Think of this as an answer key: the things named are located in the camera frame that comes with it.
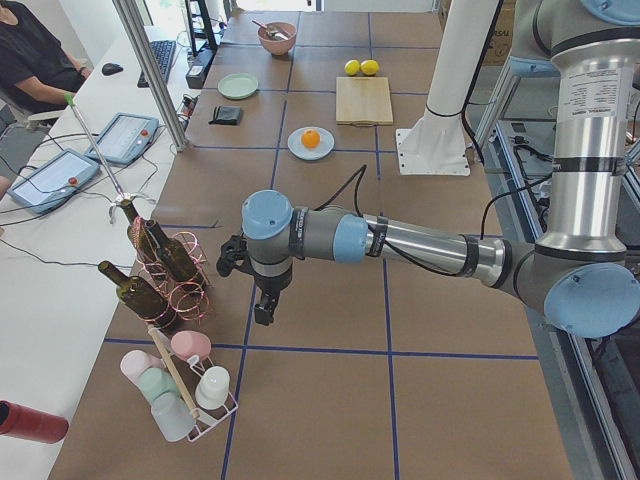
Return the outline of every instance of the table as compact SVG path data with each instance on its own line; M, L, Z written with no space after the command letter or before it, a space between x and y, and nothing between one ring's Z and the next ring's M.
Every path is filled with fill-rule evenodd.
M252 19L296 24L292 54L264 51ZM481 166L469 177L398 173L395 129L422 115L440 40L433 14L233 18L187 131L191 145L174 162L153 217L170 232L196 233L215 260L250 193L275 188L313 207L366 164L363 211L477 233L490 198ZM389 77L395 125L335 125L336 76L346 60L371 57ZM255 95L232 102L244 109L241 124L208 125L214 106L231 103L217 82L240 71L260 82ZM289 133L305 125L335 137L320 162L286 148ZM338 202L350 206L350 192ZM499 234L493 214L487 231ZM235 416L195 444L165 442L118 371L127 351L153 351L140 321L118 307L50 478L571 478L514 299L402 263L307 260L294 266L275 323L262 327L252 323L250 278L221 279L212 264L206 272L215 307L194 328L231 372ZM97 347L100 339L92 340ZM187 380L193 388L196 379Z
M155 28L149 29L148 34L151 39L166 38ZM105 77L100 69L106 62L119 63L124 71ZM177 52L168 83L176 106L182 94L198 93L186 85L187 69L186 52L181 50ZM108 50L75 97L93 132L99 133L117 112L160 118L150 90L136 87L139 73L131 45L123 36ZM82 129L70 109L50 130L54 137L78 132ZM77 136L60 138L58 142L64 148L80 152L89 146L88 140ZM48 142L36 150L30 165L41 165L57 152L59 148ZM148 151L151 163L138 160L117 176L126 191L136 191L157 168L143 189L157 199L174 155L171 139L164 133ZM96 180L105 177L102 172ZM90 191L115 197L108 179ZM147 215L153 208L142 200L137 200L136 206ZM9 197L0 203L2 212L16 207ZM117 212L115 225L110 225L108 209L105 198L78 194L42 219L5 227L0 238L46 260L97 263L109 259L130 266L135 252L126 237L126 218ZM33 215L25 211L3 213L0 224L30 218ZM101 278L95 267L45 265L2 244L0 262L3 272L0 397L71 418L117 304L114 285ZM44 445L0 437L3 478L46 478L60 447L61 443Z

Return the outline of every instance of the wooden stick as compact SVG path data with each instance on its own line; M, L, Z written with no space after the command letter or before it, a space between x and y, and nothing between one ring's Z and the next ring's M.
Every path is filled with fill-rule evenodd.
M169 354L166 347L162 343L162 340L160 339L160 335L158 334L158 330L156 328L150 328L149 335L151 335L151 338L153 339L153 343L156 344L156 348L158 349L158 352L160 352L160 356L162 357L164 364L167 366L167 370L169 370L171 377L176 382L176 385L178 386L178 390L180 391L180 395L182 396L182 399L187 404L187 407L189 407L191 416L197 419L198 417L200 417L200 414L198 413L198 407L196 407L196 404L193 401L193 398L191 397L189 390L187 390L187 386L182 381L182 377L178 373L176 366L173 364L173 360L171 360L171 355Z

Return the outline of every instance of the keyboard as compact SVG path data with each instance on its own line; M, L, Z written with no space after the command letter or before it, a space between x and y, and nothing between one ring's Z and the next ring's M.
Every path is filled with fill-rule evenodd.
M176 42L175 40L154 40L149 43L151 44L151 50L156 56L162 78L166 83L169 80L169 73L173 65L173 54L176 51ZM138 87L144 88L148 86L149 82L144 78L144 72L140 72Z

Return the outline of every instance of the red can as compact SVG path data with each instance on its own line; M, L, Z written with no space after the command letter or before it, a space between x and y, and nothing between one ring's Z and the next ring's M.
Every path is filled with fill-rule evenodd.
M56 443L64 438L68 429L66 418L0 401L0 435Z

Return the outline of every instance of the white plate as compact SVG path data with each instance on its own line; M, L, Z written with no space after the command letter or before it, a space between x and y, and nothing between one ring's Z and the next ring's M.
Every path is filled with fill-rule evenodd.
M320 143L316 148L307 148L302 145L302 132L313 128L320 134ZM287 146L291 153L302 160L320 160L326 157L331 150L333 150L334 140L333 135L328 130L320 127L302 127L289 135L287 140Z
M258 89L258 79L248 73L232 73L218 82L218 91L231 100L250 97Z

